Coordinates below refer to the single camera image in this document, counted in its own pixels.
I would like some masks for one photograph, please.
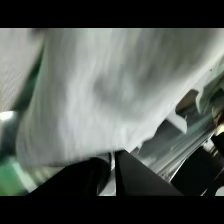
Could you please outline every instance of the white cloth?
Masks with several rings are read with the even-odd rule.
[[[50,29],[16,151],[24,166],[133,150],[224,53],[223,29]]]

